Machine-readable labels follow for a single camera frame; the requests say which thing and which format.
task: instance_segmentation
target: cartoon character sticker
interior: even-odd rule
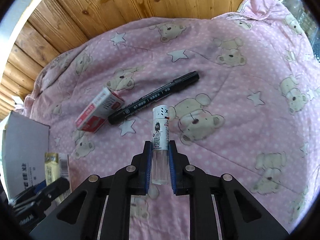
[[[246,64],[247,60],[241,55],[239,50],[239,47],[243,45],[243,41],[240,38],[229,41],[214,39],[213,43],[222,48],[221,55],[217,57],[218,64],[226,64],[229,67],[243,66]]]
[[[114,78],[108,81],[104,86],[111,91],[120,91],[122,89],[131,90],[134,87],[133,74],[143,70],[144,66],[122,69],[119,68],[114,73]]]
[[[156,123],[155,131],[156,131],[156,132],[159,132],[159,131],[160,131],[160,124],[159,124],[159,122]]]

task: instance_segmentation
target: marker cap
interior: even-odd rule
[[[157,118],[167,118],[169,117],[168,106],[161,105],[152,109],[153,112],[153,120]]]

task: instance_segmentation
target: qr code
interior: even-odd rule
[[[159,145],[160,145],[160,137],[155,137],[154,146],[159,146]]]

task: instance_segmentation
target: teddy bear print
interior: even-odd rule
[[[238,9],[237,9],[237,13],[244,13],[245,11],[245,5],[247,2],[249,2],[250,0],[243,0],[242,3],[240,3]]]
[[[295,62],[296,61],[296,55],[293,51],[286,50],[286,55],[284,55],[284,58],[289,62]]]
[[[84,135],[84,131],[74,130],[71,134],[72,141],[76,142]]]
[[[175,106],[169,107],[169,121],[172,121],[174,118],[180,119],[186,114],[208,106],[210,103],[211,100],[206,94],[196,95],[196,98],[186,98]]]
[[[297,220],[297,218],[300,216],[301,212],[305,209],[306,204],[307,204],[306,195],[307,195],[308,191],[309,191],[309,189],[307,186],[304,189],[304,191],[301,192],[299,198],[297,198],[295,201],[293,201],[289,223],[292,223],[293,221]]]
[[[238,49],[243,45],[243,42],[240,38],[235,38],[234,40],[230,41],[214,39],[213,43],[222,48],[221,55],[217,57],[218,64],[226,64],[230,67],[243,66],[246,64],[246,58],[241,55],[240,50]]]
[[[285,152],[259,154],[255,168],[263,169],[264,174],[261,179],[250,190],[252,193],[258,192],[261,195],[276,193],[280,189],[281,169],[286,165]]]
[[[150,29],[158,28],[159,33],[161,34],[160,41],[166,43],[166,42],[169,42],[170,40],[177,38],[187,27],[182,24],[170,22],[170,23],[153,25],[149,28]]]
[[[50,87],[69,67],[70,63],[73,60],[73,57],[70,57],[69,54],[70,51],[59,55],[52,62],[50,62],[44,70],[42,70],[41,75],[43,76],[43,78],[41,81],[41,92]]]
[[[60,114],[62,114],[61,103],[59,103],[59,104],[54,104],[54,105],[52,106],[51,113],[54,114],[54,115],[60,115]]]
[[[282,95],[286,97],[290,114],[302,110],[304,105],[308,102],[307,96],[301,93],[297,88],[297,85],[298,81],[293,75],[285,78],[280,83],[280,90]]]
[[[89,56],[86,53],[82,54],[81,57],[76,62],[76,69],[75,69],[76,74],[80,76],[81,73],[84,72],[89,67],[92,61],[93,61],[92,56]]]
[[[150,184],[148,194],[145,196],[131,196],[130,216],[140,219],[148,219],[150,213],[148,212],[149,199],[155,200],[159,196],[159,189],[154,184]]]
[[[293,30],[294,33],[296,34],[302,34],[303,30],[300,27],[300,24],[298,21],[295,19],[295,17],[290,13],[287,14],[284,18],[284,24],[287,25],[290,29]]]
[[[261,179],[250,189],[252,193],[266,195],[269,193],[277,193],[280,189],[279,174],[273,169],[267,170]]]
[[[182,132],[180,140],[183,144],[191,145],[194,141],[205,139],[223,125],[224,118],[221,115],[211,115],[202,109],[210,102],[206,94],[199,94],[196,98],[186,98],[169,107],[169,121],[179,119],[178,127]]]
[[[89,141],[86,135],[83,135],[76,141],[75,156],[77,159],[87,156],[94,150],[94,143]]]
[[[205,139],[224,123],[224,118],[218,114],[210,114],[202,109],[195,110],[180,118],[178,122],[182,134],[180,140],[185,145]]]
[[[269,153],[269,154],[259,154],[256,160],[256,169],[278,169],[281,170],[285,166],[287,161],[285,152],[282,153]]]
[[[245,21],[242,20],[235,20],[233,21],[237,26],[244,28],[245,30],[251,30],[252,29],[252,24],[251,23],[246,23]]]
[[[144,66],[122,69],[119,68],[114,73],[114,78],[108,81],[104,86],[111,91],[119,91],[122,89],[131,90],[134,87],[132,78],[134,72],[143,70]]]

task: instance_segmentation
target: snack package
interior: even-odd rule
[[[107,121],[108,116],[118,110],[123,103],[122,98],[110,92],[108,88],[103,88],[77,118],[77,129],[96,132]]]
[[[60,177],[69,180],[69,158],[67,154],[45,153],[44,155],[45,182],[51,184]],[[60,204],[67,196],[71,194],[70,188],[57,197],[55,201]]]

